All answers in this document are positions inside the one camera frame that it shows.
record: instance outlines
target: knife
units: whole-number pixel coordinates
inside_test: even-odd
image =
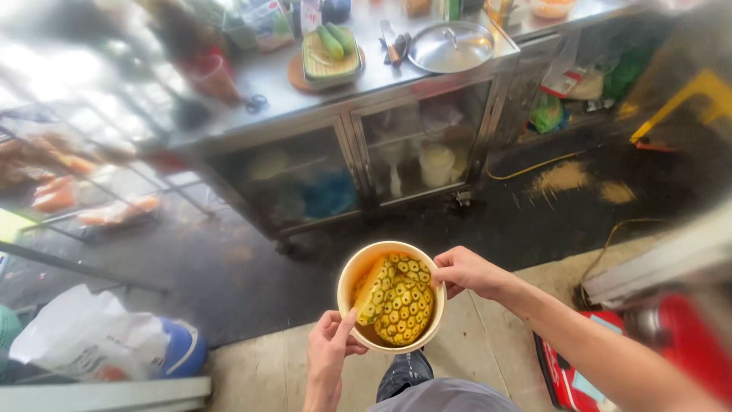
[[[394,47],[394,41],[397,39],[397,35],[392,30],[392,25],[389,24],[388,20],[382,20],[379,23],[381,26],[381,36],[384,38],[386,43],[386,52],[389,54],[389,60],[392,61],[393,67],[398,67],[402,60],[397,53],[397,49]]]

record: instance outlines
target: tiled floor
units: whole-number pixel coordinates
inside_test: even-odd
[[[611,246],[595,270],[635,257],[659,238]],[[572,287],[598,253],[534,266],[516,275],[571,304]],[[312,327],[312,323],[299,326],[213,352],[214,395],[209,412],[301,411],[307,379],[305,348]],[[440,331],[426,346],[425,355],[436,377],[488,383],[527,412],[555,410],[539,370],[531,331],[496,302],[473,293],[461,293],[449,301]],[[368,409],[390,362],[389,356],[373,351],[349,356],[338,410]]]

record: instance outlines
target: wooden handle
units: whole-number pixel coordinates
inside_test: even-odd
[[[394,48],[393,44],[388,45],[386,51],[389,52],[389,60],[392,61],[392,66],[397,67],[401,64],[402,60],[399,58],[399,53],[397,53],[397,49]]]

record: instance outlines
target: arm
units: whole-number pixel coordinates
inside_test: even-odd
[[[434,282],[463,289],[523,320],[623,411],[724,411],[654,351],[593,322],[553,296],[461,246],[435,258]]]
[[[368,351],[349,335],[355,324],[355,311],[341,320],[338,312],[329,310],[307,335],[307,385],[303,412],[335,412],[340,400],[343,360],[348,355],[363,355]]]

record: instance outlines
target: pot lid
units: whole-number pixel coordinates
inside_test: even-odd
[[[456,73],[478,67],[493,55],[493,35],[483,26],[450,21],[417,33],[409,60],[433,73]]]

